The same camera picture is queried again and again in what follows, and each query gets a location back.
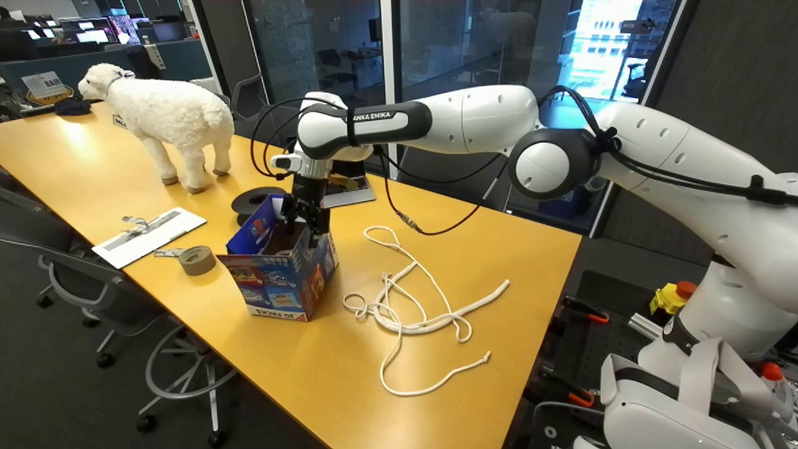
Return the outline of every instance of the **robotic arm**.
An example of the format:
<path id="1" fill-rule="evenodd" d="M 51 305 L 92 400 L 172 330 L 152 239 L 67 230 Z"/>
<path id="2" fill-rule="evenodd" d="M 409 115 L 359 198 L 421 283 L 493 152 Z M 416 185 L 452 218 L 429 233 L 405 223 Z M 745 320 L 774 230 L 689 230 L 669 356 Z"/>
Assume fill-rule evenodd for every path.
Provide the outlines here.
<path id="1" fill-rule="evenodd" d="M 644 371 L 672 385 L 682 381 L 702 341 L 722 339 L 745 361 L 759 361 L 798 323 L 798 175 L 775 175 L 672 115 L 617 103 L 596 119 L 588 117 L 588 130 L 543 130 L 537 98 L 520 84 L 361 111 L 313 93 L 303 103 L 298 133 L 294 152 L 274 162 L 294 173 L 286 218 L 299 214 L 313 226 L 325 214 L 321 187 L 331 159 L 364 159 L 375 143 L 406 143 L 441 154 L 507 154 L 515 185 L 531 198 L 559 198 L 604 177 L 683 223 L 719 260 L 664 336 L 638 355 Z M 632 441 L 624 445 L 619 429 L 607 434 L 613 447 Z"/>

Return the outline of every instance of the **cardboard box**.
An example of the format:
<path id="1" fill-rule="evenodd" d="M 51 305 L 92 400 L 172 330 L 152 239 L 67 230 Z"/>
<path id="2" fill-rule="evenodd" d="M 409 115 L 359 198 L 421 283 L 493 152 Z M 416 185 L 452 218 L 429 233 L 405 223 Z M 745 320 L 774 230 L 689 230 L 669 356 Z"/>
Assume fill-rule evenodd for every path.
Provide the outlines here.
<path id="1" fill-rule="evenodd" d="M 279 218 L 283 198 L 266 198 L 241 230 L 228 243 L 219 263 L 244 294 L 258 316 L 313 320 L 325 286 L 336 268 L 330 235 L 309 248 L 309 230 L 291 230 Z"/>

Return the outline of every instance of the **white robot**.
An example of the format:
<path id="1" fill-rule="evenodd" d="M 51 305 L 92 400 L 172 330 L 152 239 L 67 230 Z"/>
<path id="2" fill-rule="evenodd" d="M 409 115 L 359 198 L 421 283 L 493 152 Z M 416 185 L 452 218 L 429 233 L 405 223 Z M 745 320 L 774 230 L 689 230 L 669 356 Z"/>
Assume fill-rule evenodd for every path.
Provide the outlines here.
<path id="1" fill-rule="evenodd" d="M 588 130 L 543 130 L 533 93 L 520 84 L 455 89 L 402 106 L 350 111 L 309 93 L 299 143 L 274 162 L 294 173 L 286 218 L 325 233 L 321 187 L 334 159 L 364 159 L 375 143 L 441 154 L 502 152 L 521 192 L 559 198 L 604 177 L 662 208 L 715 249 L 707 278 L 638 361 L 602 367 L 604 434 L 638 447 L 791 447 L 794 389 L 769 387 L 759 361 L 798 315 L 798 175 L 664 112 L 617 103 Z"/>

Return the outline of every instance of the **yellow table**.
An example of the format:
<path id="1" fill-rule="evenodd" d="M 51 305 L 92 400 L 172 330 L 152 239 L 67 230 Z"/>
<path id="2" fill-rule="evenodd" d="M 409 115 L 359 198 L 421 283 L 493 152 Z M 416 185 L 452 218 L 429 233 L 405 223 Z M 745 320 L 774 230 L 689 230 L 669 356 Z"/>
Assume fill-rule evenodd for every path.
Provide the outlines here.
<path id="1" fill-rule="evenodd" d="M 208 225 L 170 248 L 209 245 L 225 251 L 237 230 L 230 202 L 273 183 L 249 168 L 246 140 L 235 140 L 233 177 L 190 195 L 179 185 L 163 187 L 139 143 L 113 124 L 104 106 L 92 111 L 84 117 L 2 122 L 0 165 L 91 243 L 124 230 L 123 214 L 150 220 L 179 205 L 202 214 Z M 394 218 L 377 177 L 371 185 L 377 202 L 331 214 L 339 268 L 313 323 L 249 316 L 222 265 L 188 278 L 172 260 L 145 256 L 124 273 L 330 447 L 502 447 L 578 236 L 492 210 L 481 210 L 452 235 L 421 236 Z M 452 225 L 472 210 L 466 202 L 405 185 L 394 185 L 392 192 L 425 226 Z M 452 380 L 429 396 L 400 400 L 381 389 L 377 369 L 397 336 L 375 323 L 357 323 L 339 300 L 350 291 L 375 294 L 379 278 L 397 273 L 406 260 L 367 243 L 367 225 L 394 226 L 406 249 L 438 278 L 455 309 L 511 280 L 498 303 L 468 316 L 468 345 L 456 345 L 455 330 L 409 339 L 389 371 L 392 385 L 427 387 L 455 364 L 492 349 L 487 367 Z M 419 275 L 405 286 L 429 298 L 431 315 L 441 313 Z"/>

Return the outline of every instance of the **stuffed animal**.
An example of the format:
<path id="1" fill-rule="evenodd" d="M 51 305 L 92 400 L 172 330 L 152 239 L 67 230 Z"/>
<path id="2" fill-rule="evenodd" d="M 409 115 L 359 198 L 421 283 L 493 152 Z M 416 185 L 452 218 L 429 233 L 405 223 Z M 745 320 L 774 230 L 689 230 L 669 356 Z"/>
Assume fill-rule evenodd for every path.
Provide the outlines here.
<path id="1" fill-rule="evenodd" d="M 84 99 L 104 99 L 121 122 L 150 150 L 159 179 L 177 183 L 164 150 L 174 145 L 185 162 L 182 185 L 202 192 L 212 177 L 205 169 L 205 145 L 215 148 L 215 175 L 230 173 L 233 115 L 209 89 L 179 81 L 136 81 L 117 66 L 92 66 L 78 84 Z"/>

